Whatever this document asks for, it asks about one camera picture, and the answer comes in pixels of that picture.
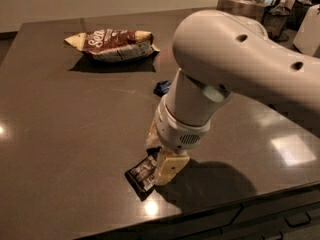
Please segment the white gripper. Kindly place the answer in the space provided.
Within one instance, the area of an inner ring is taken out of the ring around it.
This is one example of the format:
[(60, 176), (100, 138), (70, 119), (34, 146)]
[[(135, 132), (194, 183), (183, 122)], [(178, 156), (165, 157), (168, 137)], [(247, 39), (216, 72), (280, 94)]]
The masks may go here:
[(155, 121), (151, 123), (145, 142), (146, 149), (156, 148), (160, 142), (169, 147), (161, 149), (157, 154), (154, 171), (156, 186), (168, 184), (187, 165), (190, 157), (182, 149), (198, 146), (201, 138), (210, 129), (210, 122), (202, 126), (190, 126), (180, 122), (169, 112), (166, 100), (167, 96), (164, 95), (156, 109)]

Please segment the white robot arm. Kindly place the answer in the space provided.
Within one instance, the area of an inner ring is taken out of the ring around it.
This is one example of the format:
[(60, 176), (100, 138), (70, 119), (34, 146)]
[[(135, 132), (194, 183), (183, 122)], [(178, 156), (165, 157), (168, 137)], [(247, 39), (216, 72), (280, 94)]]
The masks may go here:
[(159, 146), (154, 184), (169, 183), (189, 161), (214, 112), (234, 93), (273, 105), (317, 136), (320, 59), (284, 48), (257, 21), (218, 10), (191, 14), (177, 27), (173, 55), (179, 66), (155, 111), (146, 144)]

